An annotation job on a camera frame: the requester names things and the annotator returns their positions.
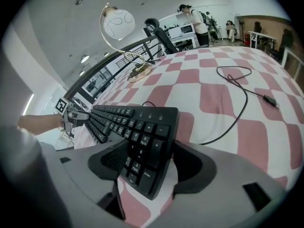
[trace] backpack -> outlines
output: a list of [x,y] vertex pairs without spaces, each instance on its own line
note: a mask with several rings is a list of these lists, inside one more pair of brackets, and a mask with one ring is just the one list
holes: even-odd
[[197,12],[199,12],[199,13],[201,14],[201,16],[203,17],[203,22],[204,22],[204,24],[207,25],[207,26],[209,26],[210,22],[209,22],[209,19],[207,19],[208,17],[206,16],[206,14],[204,14],[204,13],[202,13],[202,12],[200,12],[200,11],[197,11]]

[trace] black cable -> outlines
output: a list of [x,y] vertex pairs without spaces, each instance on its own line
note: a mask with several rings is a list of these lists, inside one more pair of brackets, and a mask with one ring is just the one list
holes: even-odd
[[[219,73],[219,68],[222,68],[222,67],[241,67],[241,68],[244,68],[244,69],[248,69],[248,70],[250,71],[250,73],[248,73],[248,74],[246,74],[246,75],[243,75],[243,76],[241,76],[241,77],[238,77],[238,78],[233,78],[233,77],[229,74],[229,75],[227,76],[227,78],[226,78],[225,76],[223,76],[223,75],[221,75],[221,74]],[[247,68],[247,67],[244,67],[244,66],[220,66],[220,67],[217,67],[217,74],[220,75],[222,78],[226,79],[229,83],[231,83],[231,84],[233,84],[233,85],[235,85],[235,86],[241,88],[241,89],[243,90],[245,96],[246,96],[246,101],[245,101],[245,104],[244,104],[244,106],[243,106],[243,109],[241,110],[240,114],[237,116],[237,118],[235,119],[235,121],[233,122],[233,124],[232,124],[232,125],[231,125],[231,126],[230,126],[230,127],[229,127],[221,136],[220,136],[220,137],[218,137],[218,138],[216,138],[216,139],[214,139],[214,140],[212,140],[212,141],[209,141],[209,142],[200,143],[201,145],[207,145],[207,144],[210,144],[210,143],[214,143],[215,141],[217,141],[217,140],[221,139],[222,137],[224,137],[224,136],[233,128],[233,126],[238,122],[238,120],[240,119],[241,115],[243,114],[243,112],[244,112],[244,110],[245,110],[245,108],[246,108],[246,106],[247,106],[247,103],[248,103],[248,95],[247,95],[247,92],[246,92],[246,91],[251,92],[251,93],[253,93],[253,94],[255,94],[255,95],[257,95],[257,96],[263,98],[264,101],[266,101],[268,104],[272,105],[273,107],[279,108],[279,104],[276,102],[275,99],[273,99],[273,98],[271,98],[271,97],[269,97],[269,96],[267,96],[267,95],[260,95],[260,94],[258,94],[258,93],[256,93],[256,92],[253,92],[253,91],[250,91],[250,90],[248,90],[248,89],[245,89],[245,88],[243,88],[242,85],[240,85],[240,84],[236,81],[236,80],[238,80],[238,79],[244,78],[244,77],[246,77],[246,76],[252,74],[252,70],[251,70],[250,68]]]
[[143,106],[144,104],[146,104],[146,103],[150,103],[151,105],[153,105],[154,107],[156,107],[151,101],[145,101],[145,102],[142,104],[142,106]]
[[[223,75],[221,75],[221,74],[219,73],[219,68],[221,68],[221,67],[240,67],[240,68],[248,69],[248,70],[250,71],[250,73],[248,73],[248,74],[246,74],[246,75],[243,75],[243,76],[241,76],[241,77],[238,77],[238,78],[234,78],[234,80],[238,80],[238,79],[241,79],[241,78],[245,78],[246,76],[249,76],[249,75],[252,74],[252,70],[251,70],[250,68],[244,67],[244,66],[220,66],[220,67],[217,67],[217,73],[218,73],[218,75],[220,75],[222,78],[226,79],[229,83],[232,83],[233,85],[235,85],[235,86],[237,86],[237,87],[239,87],[239,88],[243,88],[243,87],[242,87],[240,84],[237,85],[237,84],[233,83],[231,80],[227,79],[225,76],[223,76]],[[245,89],[245,88],[243,88],[243,89],[246,90],[246,91],[248,91],[248,92],[250,92],[250,93],[253,93],[253,94],[255,94],[255,95],[259,96],[259,97],[262,97],[262,98],[264,97],[263,95],[260,95],[260,94],[258,94],[258,93],[256,93],[256,92],[251,91],[251,90],[248,90],[248,89]]]

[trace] metal railing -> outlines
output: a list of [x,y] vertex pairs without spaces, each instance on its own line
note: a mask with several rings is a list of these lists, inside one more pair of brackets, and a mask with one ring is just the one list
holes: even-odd
[[[152,36],[152,37],[148,37],[139,41],[136,41],[124,48],[122,48],[122,50],[124,51],[132,51],[133,49],[137,50],[137,52],[140,55],[148,55],[149,58],[148,60],[154,59],[154,57],[156,56],[156,58],[158,58],[161,54],[161,50],[160,49],[160,44],[159,42],[157,42],[155,45],[150,46],[151,45],[151,41],[157,39],[156,36]],[[151,49],[158,46],[156,53],[154,53],[153,55],[151,54]],[[101,69],[103,69],[105,66],[107,66],[109,63],[111,63],[113,60],[115,60],[116,58],[120,57],[122,54],[120,52],[114,52],[110,55],[108,55],[106,58],[104,58],[103,60],[101,60],[100,62],[98,62],[95,66],[93,66],[91,69],[89,69],[87,72],[85,72],[73,85],[72,87],[69,88],[69,90],[66,92],[66,94],[64,95],[64,98],[69,100],[69,101],[73,101],[72,98],[75,96],[75,94],[79,93],[85,100],[87,100],[89,103],[94,103],[95,99],[97,98],[98,95],[100,95],[100,93],[102,93],[110,84],[111,81],[113,79],[115,79],[115,77],[117,77],[117,75],[119,75],[128,65],[130,65],[134,60],[136,60],[138,57],[132,57],[132,59],[130,61],[127,61],[123,63],[121,63],[121,66],[119,66],[119,70],[113,74],[111,77],[109,77],[107,79],[107,81],[93,94],[93,96],[91,96],[90,94],[88,94],[83,88],[82,86],[89,81],[89,79],[94,76],[96,73],[98,73]]]
[[[148,42],[146,42],[146,44],[147,44],[147,47],[149,47],[150,44],[151,44],[151,42],[148,41]],[[141,53],[143,53],[144,51],[145,51],[145,47],[142,46],[142,47],[137,48],[136,50],[134,50],[134,51],[132,51],[132,52],[137,53],[137,54],[141,54]],[[121,60],[119,60],[119,61],[116,63],[116,65],[117,65],[119,68],[122,68],[123,66],[125,66],[127,63],[130,62],[130,59],[131,59],[131,60],[135,60],[135,56],[134,56],[133,54],[129,54],[128,57],[126,57],[126,55],[124,55],[124,57],[123,57]]]
[[286,64],[286,61],[287,61],[287,56],[288,54],[292,55],[298,62],[298,67],[297,67],[297,70],[294,74],[294,80],[296,81],[299,77],[299,73],[300,73],[300,70],[301,70],[301,67],[304,67],[304,62],[295,54],[292,52],[292,50],[288,47],[285,47],[285,50],[284,50],[284,55],[283,55],[283,59],[282,59],[282,67],[285,68],[285,64]]

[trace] pink checkered tablecloth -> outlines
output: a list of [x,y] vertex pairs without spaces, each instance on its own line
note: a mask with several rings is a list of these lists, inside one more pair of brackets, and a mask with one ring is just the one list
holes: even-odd
[[[144,79],[128,83],[132,66],[96,100],[99,105],[177,107],[180,121],[176,139],[204,143],[222,135],[241,111],[245,95],[216,73],[218,66],[243,66],[252,74],[239,80],[245,88],[268,95],[280,104],[276,110],[248,93],[248,105],[238,123],[222,139],[208,145],[248,159],[290,189],[303,163],[304,95],[289,74],[264,52],[246,47],[213,47],[161,57]],[[247,70],[226,68],[233,77]],[[76,129],[75,149],[95,145],[87,129]],[[151,224],[172,202],[177,170],[171,161],[159,195],[153,201],[119,179],[126,222],[136,227]]]

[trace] person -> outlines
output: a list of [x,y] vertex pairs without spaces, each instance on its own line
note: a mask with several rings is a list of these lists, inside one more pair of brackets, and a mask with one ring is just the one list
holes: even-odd
[[24,128],[34,135],[39,135],[63,127],[63,118],[60,114],[23,115],[19,118],[18,127]]
[[208,36],[208,28],[205,25],[204,20],[200,12],[191,9],[192,6],[181,4],[180,11],[184,14],[187,14],[187,17],[190,23],[193,24],[195,34],[198,38],[199,45],[208,45],[209,47],[209,36]]
[[229,39],[231,39],[231,42],[234,42],[234,32],[235,32],[235,26],[232,23],[232,21],[228,20],[226,24],[226,30],[229,33]]

